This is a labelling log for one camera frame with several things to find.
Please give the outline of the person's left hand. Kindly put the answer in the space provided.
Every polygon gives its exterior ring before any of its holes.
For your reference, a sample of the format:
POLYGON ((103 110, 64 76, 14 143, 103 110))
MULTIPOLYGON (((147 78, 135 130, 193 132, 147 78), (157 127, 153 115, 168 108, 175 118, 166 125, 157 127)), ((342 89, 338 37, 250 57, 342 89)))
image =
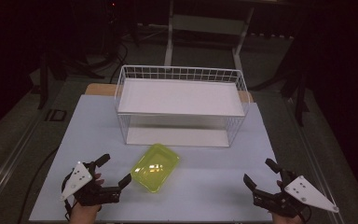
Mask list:
POLYGON ((69 224, 94 224, 101 209, 100 204, 83 206, 77 200, 74 200, 69 224))

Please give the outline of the metal floor rail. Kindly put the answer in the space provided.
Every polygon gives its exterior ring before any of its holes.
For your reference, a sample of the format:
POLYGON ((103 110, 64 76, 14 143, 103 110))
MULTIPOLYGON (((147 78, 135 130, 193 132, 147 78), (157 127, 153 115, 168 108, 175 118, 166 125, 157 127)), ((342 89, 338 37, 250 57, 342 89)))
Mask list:
POLYGON ((303 125, 300 125, 300 122, 296 119, 296 99, 287 98, 284 99, 284 103, 292 122, 296 126, 296 131, 299 134, 299 138, 301 139, 302 146, 304 148, 306 161, 305 167, 309 170, 308 177, 316 189, 322 193, 322 195, 324 195, 332 203, 337 204, 335 195, 329 185, 326 172, 323 170, 321 165, 321 160, 317 158, 318 148, 311 142, 310 133, 307 131, 307 126, 305 125, 305 119, 302 119, 303 125))
POLYGON ((39 126, 39 123, 40 120, 36 119, 27 126, 19 142, 14 146, 14 149, 10 152, 8 158, 0 167, 0 194, 20 162, 20 159, 29 145, 29 142, 34 135, 35 129, 39 126))

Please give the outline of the black tripod stand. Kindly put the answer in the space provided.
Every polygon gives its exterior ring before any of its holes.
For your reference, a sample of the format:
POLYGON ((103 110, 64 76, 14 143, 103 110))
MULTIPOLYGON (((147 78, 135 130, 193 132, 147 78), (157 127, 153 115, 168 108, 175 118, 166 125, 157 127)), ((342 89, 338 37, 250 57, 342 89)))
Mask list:
POLYGON ((295 39, 280 65, 282 75, 286 79, 281 94, 283 97, 290 98, 296 93, 295 119, 300 127, 304 126, 302 117, 303 111, 306 109, 304 102, 308 76, 306 69, 309 65, 309 54, 306 48, 295 39))
POLYGON ((66 80, 67 73, 65 66, 69 66, 79 71, 82 75, 92 78, 102 78, 93 72, 93 69, 100 68, 109 63, 108 59, 105 59, 98 63, 83 64, 68 55, 58 51, 51 50, 45 52, 40 57, 40 73, 39 73, 39 84, 34 87, 36 92, 40 95, 39 98, 39 109, 42 109, 48 101, 48 72, 51 71, 52 75, 57 80, 66 80))

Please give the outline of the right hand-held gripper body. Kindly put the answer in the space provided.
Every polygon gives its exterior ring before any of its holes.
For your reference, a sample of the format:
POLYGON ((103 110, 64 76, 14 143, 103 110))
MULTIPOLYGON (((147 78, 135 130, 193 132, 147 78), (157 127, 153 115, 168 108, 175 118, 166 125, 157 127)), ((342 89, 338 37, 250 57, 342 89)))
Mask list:
POLYGON ((316 189, 303 175, 280 170, 281 191, 275 194, 257 189, 253 184, 254 205, 267 209, 282 217, 303 218, 305 208, 316 207, 333 213, 339 208, 316 189))

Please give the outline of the white wire shelf rack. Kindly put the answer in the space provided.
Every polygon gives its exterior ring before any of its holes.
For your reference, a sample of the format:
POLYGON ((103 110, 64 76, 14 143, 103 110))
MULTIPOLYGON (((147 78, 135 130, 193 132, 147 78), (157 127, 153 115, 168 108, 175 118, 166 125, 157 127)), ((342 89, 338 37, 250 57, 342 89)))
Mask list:
POLYGON ((115 103, 128 145, 230 147, 251 96, 236 69, 124 65, 115 103))

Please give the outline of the yellow-green plastic tray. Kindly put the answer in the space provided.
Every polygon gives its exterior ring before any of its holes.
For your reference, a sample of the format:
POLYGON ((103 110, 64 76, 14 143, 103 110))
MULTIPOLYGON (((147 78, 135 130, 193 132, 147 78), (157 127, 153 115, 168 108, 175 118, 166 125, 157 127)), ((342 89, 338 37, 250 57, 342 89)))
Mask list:
POLYGON ((156 193, 180 161, 180 157, 162 144, 152 145, 131 168, 131 177, 149 192, 156 193))

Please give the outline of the light blue table mat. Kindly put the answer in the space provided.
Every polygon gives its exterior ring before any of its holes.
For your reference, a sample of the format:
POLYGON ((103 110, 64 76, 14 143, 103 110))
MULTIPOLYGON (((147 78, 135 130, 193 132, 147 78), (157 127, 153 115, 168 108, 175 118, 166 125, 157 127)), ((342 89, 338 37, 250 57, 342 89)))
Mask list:
MULTIPOLYGON (((60 222, 62 181, 79 161, 111 159, 100 168, 106 185, 114 186, 144 155, 144 146, 124 143, 114 100, 83 95, 69 123, 30 216, 32 221, 60 222)), ((230 147, 176 147, 179 164, 159 192, 137 181, 122 190, 119 203, 103 206, 101 222, 268 222, 270 216, 253 204, 242 179, 250 176, 265 191, 276 190, 277 175, 265 164, 273 157, 259 108, 251 104, 230 147)))

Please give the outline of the person's right hand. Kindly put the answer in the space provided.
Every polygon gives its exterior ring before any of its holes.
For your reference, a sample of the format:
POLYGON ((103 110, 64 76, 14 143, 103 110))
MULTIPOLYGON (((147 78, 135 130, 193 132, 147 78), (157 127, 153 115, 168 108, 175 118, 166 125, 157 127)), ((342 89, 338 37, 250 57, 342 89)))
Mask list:
POLYGON ((299 216, 296 217, 282 217, 278 214, 271 213, 273 224, 303 224, 299 216))

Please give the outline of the black floor socket plate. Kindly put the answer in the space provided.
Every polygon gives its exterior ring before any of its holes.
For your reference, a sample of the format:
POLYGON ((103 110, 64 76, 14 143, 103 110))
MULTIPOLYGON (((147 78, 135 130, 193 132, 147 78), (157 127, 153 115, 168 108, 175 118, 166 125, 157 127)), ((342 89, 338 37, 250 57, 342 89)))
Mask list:
POLYGON ((45 121, 65 121, 67 116, 66 110, 50 109, 45 117, 45 121))

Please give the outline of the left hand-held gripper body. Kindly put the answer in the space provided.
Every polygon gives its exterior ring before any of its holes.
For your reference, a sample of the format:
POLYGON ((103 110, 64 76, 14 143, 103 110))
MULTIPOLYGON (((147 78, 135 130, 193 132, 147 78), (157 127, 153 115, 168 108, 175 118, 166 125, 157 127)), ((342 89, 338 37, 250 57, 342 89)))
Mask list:
POLYGON ((98 162, 79 161, 68 178, 62 184, 60 200, 65 202, 70 196, 83 206, 104 203, 118 203, 120 187, 104 188, 96 183, 95 168, 101 167, 98 162))

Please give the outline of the white metal table frame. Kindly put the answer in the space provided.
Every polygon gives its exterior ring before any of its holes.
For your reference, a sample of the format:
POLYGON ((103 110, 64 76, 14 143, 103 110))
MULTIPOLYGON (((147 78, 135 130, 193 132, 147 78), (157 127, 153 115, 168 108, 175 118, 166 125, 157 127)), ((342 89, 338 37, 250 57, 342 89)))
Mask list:
POLYGON ((254 10, 255 9, 253 7, 250 7, 245 13, 245 19, 243 21, 190 16, 175 14, 174 0, 170 0, 168 18, 168 42, 166 47, 164 65, 172 65, 173 31, 182 30, 220 35, 237 35, 239 37, 239 42, 237 46, 232 49, 232 58, 235 68, 237 70, 242 70, 240 54, 244 39, 247 36, 248 28, 250 26, 250 22, 254 14, 254 10))

